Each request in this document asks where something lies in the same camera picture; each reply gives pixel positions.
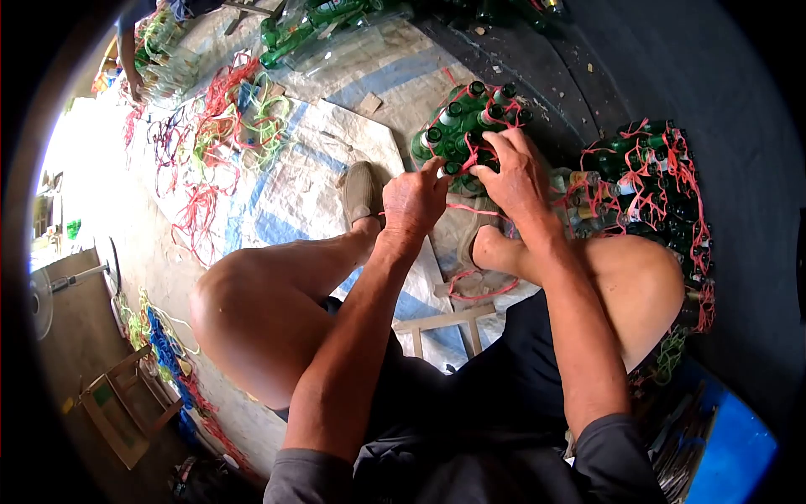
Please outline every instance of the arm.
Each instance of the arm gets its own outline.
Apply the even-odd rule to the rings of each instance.
[[[364,442],[397,296],[422,241],[445,211],[444,160],[384,187],[386,228],[291,396],[283,449],[308,448],[352,463]]]
[[[599,298],[571,253],[563,225],[549,205],[548,181],[537,149],[520,129],[485,133],[496,149],[501,173],[473,171],[490,197],[515,222],[540,278],[526,278],[546,291],[551,333],[563,379],[565,415],[579,439],[584,428],[612,413],[629,412],[626,372],[617,340]]]
[[[120,55],[120,65],[129,81],[131,97],[138,102],[140,94],[138,87],[143,86],[143,78],[135,68],[135,25],[121,26],[118,28],[118,54]]]

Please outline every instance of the hand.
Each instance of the hand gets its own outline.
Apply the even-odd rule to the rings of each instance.
[[[470,173],[481,180],[490,198],[516,226],[519,222],[554,217],[548,177],[537,161],[543,158],[532,140],[520,128],[500,133],[485,131],[484,139],[496,149],[501,173],[483,165],[472,166]]]
[[[442,157],[426,162],[417,173],[402,173],[384,187],[384,233],[403,244],[419,246],[445,212],[451,177],[438,178]]]
[[[143,77],[140,75],[140,72],[135,70],[131,73],[131,75],[126,75],[126,79],[129,81],[129,93],[131,93],[131,99],[136,102],[140,102],[142,97],[140,96],[139,88],[143,87]]]

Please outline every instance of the forearm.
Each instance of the forearm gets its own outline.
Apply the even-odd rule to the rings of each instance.
[[[546,291],[566,419],[578,439],[593,420],[629,411],[624,363],[599,297],[559,220],[535,219],[521,227],[534,262],[524,267],[526,280]]]
[[[419,248],[380,233],[333,329],[297,383],[283,448],[312,448],[355,460],[397,297]]]
[[[135,28],[128,27],[118,33],[118,53],[120,54],[120,65],[123,67],[123,72],[129,78],[134,72],[135,68]]]

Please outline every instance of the knee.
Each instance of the knee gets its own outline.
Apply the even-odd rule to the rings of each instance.
[[[201,278],[189,296],[190,320],[198,343],[205,347],[226,338],[227,328],[239,317],[238,300],[250,296],[252,275],[247,250],[238,250],[214,264]]]
[[[639,275],[648,300],[668,307],[677,314],[683,304],[685,285],[683,270],[675,255],[666,247],[638,236],[634,238],[637,253],[635,273]]]

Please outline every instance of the dark floor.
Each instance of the dark floor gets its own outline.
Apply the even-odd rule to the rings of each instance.
[[[675,15],[667,3],[566,4],[574,23],[554,40],[519,19],[484,35],[417,24],[485,81],[514,81],[545,107],[528,129],[553,163],[574,165],[600,129],[612,135],[631,119],[688,130],[717,243],[717,319],[689,349],[784,433],[806,362],[795,283],[806,177],[775,82],[715,2],[676,2]]]

